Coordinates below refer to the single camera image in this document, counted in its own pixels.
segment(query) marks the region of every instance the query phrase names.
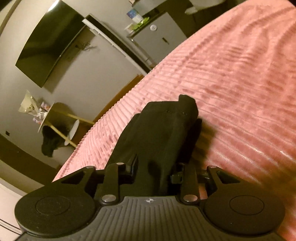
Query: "dark wall trim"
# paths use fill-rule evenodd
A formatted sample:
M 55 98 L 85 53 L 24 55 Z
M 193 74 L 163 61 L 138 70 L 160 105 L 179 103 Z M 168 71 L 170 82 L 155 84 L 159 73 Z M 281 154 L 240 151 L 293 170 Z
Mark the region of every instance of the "dark wall trim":
M 150 69 L 121 41 L 119 40 L 111 31 L 109 31 L 105 26 L 99 23 L 91 15 L 88 15 L 86 19 L 100 29 L 105 35 L 108 36 L 114 43 L 116 43 L 124 52 L 126 52 L 146 73 L 150 72 Z
M 50 183 L 57 170 L 32 157 L 0 135 L 0 160 L 43 185 Z

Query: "bed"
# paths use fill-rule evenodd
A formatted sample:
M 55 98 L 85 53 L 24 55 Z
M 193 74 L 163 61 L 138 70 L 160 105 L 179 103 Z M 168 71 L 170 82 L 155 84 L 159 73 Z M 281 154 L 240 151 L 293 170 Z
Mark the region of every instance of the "bed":
M 287 0 L 248 0 L 179 45 L 91 128 L 55 180 L 103 169 L 134 114 L 180 94 L 203 119 L 193 158 L 278 195 L 279 234 L 296 240 L 296 8 Z

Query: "black cloth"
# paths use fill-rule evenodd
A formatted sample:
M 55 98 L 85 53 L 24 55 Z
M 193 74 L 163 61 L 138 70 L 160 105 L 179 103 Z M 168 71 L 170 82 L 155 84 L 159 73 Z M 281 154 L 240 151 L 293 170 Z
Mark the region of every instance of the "black cloth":
M 63 134 L 67 134 L 67 128 L 60 126 L 58 128 L 60 132 Z M 42 128 L 42 135 L 43 135 L 43 143 L 41 146 L 41 151 L 43 155 L 52 157 L 52 154 L 54 150 L 56 150 L 58 147 L 62 146 L 62 144 L 65 142 L 63 138 L 61 138 L 53 129 L 51 129 L 49 126 L 44 126 Z
M 133 184 L 136 195 L 166 194 L 175 163 L 186 162 L 191 156 L 201 128 L 197 117 L 195 100 L 186 95 L 180 95 L 177 102 L 148 103 L 123 130 L 106 167 L 126 163 L 137 154 L 139 166 Z M 128 184 L 121 185 L 121 191 L 125 196 L 135 195 Z

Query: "flat screen tv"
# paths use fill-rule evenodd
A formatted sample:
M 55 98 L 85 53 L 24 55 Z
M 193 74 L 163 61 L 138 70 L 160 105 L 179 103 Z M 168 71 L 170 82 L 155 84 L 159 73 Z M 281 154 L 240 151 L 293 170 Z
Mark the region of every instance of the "flat screen tv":
M 55 1 L 30 35 L 16 67 L 42 87 L 61 55 L 85 27 L 83 19 L 63 1 Z

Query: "ribbed rubber surface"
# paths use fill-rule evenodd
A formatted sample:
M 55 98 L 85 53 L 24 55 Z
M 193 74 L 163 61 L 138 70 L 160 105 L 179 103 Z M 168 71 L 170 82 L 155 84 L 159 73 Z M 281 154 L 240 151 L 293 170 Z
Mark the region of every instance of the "ribbed rubber surface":
M 197 207 L 175 197 L 125 197 L 103 207 L 94 221 L 73 235 L 56 239 L 30 237 L 17 241 L 281 241 L 275 233 L 258 238 L 231 236 L 212 227 Z
M 258 183 L 287 209 L 296 240 L 296 8 L 248 0 L 178 46 L 100 119 L 58 173 L 104 168 L 124 127 L 149 101 L 195 98 L 203 119 L 193 157 Z

